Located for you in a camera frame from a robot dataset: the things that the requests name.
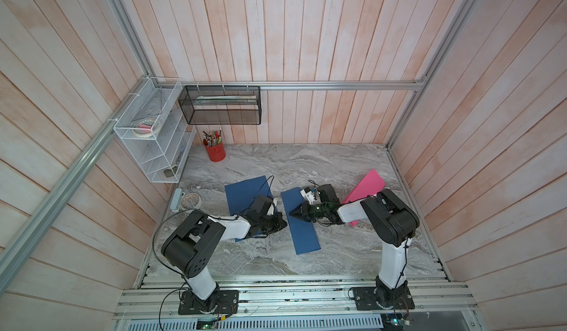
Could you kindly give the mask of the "blue paper sheet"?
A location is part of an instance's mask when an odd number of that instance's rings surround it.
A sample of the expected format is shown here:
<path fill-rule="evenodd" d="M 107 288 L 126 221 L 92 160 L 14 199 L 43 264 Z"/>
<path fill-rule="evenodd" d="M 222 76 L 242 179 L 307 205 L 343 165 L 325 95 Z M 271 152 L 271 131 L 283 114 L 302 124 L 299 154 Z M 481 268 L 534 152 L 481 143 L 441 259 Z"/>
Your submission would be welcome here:
<path fill-rule="evenodd" d="M 250 229 L 250 223 L 245 219 L 246 211 L 257 196 L 268 196 L 273 198 L 266 177 L 256 177 L 233 183 L 225 187 L 227 204 L 230 217 L 226 223 L 226 229 L 222 240 L 247 239 L 246 235 Z"/>
<path fill-rule="evenodd" d="M 316 231 L 313 223 L 298 220 L 291 215 L 292 210 L 305 202 L 299 188 L 293 188 L 281 193 L 281 199 L 287 215 L 288 226 L 292 235 L 295 253 L 297 255 L 307 254 L 320 250 Z"/>

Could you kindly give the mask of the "pink rectangular paper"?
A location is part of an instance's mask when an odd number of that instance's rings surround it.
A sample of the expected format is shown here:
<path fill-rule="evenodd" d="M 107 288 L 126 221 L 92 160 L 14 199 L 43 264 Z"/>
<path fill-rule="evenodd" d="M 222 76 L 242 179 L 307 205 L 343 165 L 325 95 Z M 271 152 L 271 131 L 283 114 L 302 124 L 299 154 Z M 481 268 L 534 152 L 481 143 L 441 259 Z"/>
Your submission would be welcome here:
<path fill-rule="evenodd" d="M 385 181 L 372 169 L 342 201 L 347 207 L 339 209 L 341 219 L 351 226 L 356 226 L 359 220 L 366 219 L 367 215 L 361 206 L 361 200 L 376 195 L 384 188 Z"/>

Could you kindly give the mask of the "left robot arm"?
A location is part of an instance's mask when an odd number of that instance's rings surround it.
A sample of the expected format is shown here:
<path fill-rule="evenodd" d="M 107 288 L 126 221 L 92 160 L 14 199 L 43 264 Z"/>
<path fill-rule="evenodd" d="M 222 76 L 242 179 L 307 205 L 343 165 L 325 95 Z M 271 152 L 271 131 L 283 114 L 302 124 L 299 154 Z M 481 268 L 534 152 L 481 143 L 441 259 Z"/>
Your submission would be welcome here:
<path fill-rule="evenodd" d="M 287 227 L 273 198 L 258 196 L 245 209 L 230 217 L 217 217 L 193 210 L 162 244 L 163 257 L 184 277 L 190 292 L 201 303 L 212 300 L 218 283 L 208 263 L 217 245 L 230 239 L 266 238 Z"/>

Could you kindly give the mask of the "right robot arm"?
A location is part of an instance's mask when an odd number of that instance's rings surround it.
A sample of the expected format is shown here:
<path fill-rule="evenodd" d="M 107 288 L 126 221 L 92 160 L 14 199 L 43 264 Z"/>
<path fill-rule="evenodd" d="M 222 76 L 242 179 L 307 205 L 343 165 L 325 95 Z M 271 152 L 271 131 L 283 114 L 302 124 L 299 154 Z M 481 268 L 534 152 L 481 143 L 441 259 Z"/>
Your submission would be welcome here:
<path fill-rule="evenodd" d="M 330 184 L 301 191 L 304 202 L 290 216 L 309 223 L 343 225 L 356 220 L 371 222 L 382 240 L 379 291 L 398 294 L 407 286 L 408 249 L 419 227 L 419 217 L 390 189 L 341 203 Z"/>

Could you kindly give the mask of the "tape roll on table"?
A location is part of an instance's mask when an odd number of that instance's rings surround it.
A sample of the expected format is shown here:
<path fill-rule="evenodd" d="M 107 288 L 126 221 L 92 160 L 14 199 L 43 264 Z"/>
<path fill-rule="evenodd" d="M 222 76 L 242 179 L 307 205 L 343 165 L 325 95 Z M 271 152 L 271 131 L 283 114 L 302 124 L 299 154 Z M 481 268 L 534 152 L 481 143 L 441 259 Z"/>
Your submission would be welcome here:
<path fill-rule="evenodd" d="M 180 211 L 193 211 L 200 208 L 202 208 L 202 198 L 197 193 L 186 193 L 180 201 Z"/>

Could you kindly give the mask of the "red pen cup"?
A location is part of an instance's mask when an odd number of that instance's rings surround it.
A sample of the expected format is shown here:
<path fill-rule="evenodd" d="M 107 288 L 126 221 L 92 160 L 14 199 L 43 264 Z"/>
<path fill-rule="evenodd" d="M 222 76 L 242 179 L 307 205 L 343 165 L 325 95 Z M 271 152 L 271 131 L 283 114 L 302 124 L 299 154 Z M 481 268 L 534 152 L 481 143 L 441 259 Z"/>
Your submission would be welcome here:
<path fill-rule="evenodd" d="M 220 162 L 226 158 L 226 152 L 221 136 L 221 129 L 214 132 L 202 131 L 204 135 L 203 144 L 207 151 L 208 157 L 212 162 Z"/>

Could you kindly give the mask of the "tape roll in rack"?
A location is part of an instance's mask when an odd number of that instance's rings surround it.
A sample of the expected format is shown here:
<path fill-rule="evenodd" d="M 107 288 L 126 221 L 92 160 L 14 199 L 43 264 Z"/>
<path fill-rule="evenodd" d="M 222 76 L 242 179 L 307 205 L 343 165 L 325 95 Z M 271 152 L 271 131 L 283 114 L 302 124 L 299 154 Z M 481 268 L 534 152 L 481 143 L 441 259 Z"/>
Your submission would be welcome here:
<path fill-rule="evenodd" d="M 136 138 L 151 138 L 159 134 L 162 128 L 157 118 L 144 118 L 135 122 L 132 126 L 132 134 Z"/>

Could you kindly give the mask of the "aluminium frame rail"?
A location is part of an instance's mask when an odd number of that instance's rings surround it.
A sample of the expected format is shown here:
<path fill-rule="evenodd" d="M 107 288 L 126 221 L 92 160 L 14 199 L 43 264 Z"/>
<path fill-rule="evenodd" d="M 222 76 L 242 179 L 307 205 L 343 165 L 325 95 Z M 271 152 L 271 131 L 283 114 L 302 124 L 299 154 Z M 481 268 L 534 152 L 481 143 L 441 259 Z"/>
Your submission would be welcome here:
<path fill-rule="evenodd" d="M 222 291 L 239 291 L 236 316 L 306 316 L 356 313 L 355 288 L 374 287 L 370 276 L 233 276 L 220 277 Z M 176 289 L 180 281 L 151 277 L 139 289 L 124 291 L 115 319 L 177 317 Z M 417 312 L 478 310 L 472 292 L 463 282 L 441 278 L 409 281 L 411 301 Z"/>

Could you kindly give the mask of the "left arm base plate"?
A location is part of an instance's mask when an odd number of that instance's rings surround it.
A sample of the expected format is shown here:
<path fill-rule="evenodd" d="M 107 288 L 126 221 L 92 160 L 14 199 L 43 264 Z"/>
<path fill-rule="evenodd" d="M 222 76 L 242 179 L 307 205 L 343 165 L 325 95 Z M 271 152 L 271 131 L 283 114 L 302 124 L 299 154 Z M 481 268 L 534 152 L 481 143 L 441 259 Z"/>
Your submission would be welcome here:
<path fill-rule="evenodd" d="M 239 291 L 214 291 L 207 299 L 199 299 L 192 291 L 182 293 L 178 314 L 232 316 L 239 308 Z"/>

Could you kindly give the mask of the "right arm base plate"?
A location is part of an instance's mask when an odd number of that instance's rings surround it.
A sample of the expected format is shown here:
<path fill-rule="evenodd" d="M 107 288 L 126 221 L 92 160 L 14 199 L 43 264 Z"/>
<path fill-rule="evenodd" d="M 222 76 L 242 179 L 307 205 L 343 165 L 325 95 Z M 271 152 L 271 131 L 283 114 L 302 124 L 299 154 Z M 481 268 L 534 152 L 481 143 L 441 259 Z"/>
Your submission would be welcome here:
<path fill-rule="evenodd" d="M 368 310 L 413 310 L 415 304 L 407 285 L 397 289 L 364 287 L 351 289 L 356 308 Z"/>

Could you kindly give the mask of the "black mesh wall basket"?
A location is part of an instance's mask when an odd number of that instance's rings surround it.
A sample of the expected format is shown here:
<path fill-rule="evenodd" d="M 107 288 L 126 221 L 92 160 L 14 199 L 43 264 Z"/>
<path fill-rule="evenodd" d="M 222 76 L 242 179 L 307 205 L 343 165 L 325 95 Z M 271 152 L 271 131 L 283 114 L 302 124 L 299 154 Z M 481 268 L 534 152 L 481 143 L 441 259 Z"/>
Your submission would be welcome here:
<path fill-rule="evenodd" d="M 186 85 L 178 104 L 190 125 L 260 125 L 261 89 L 244 85 Z"/>

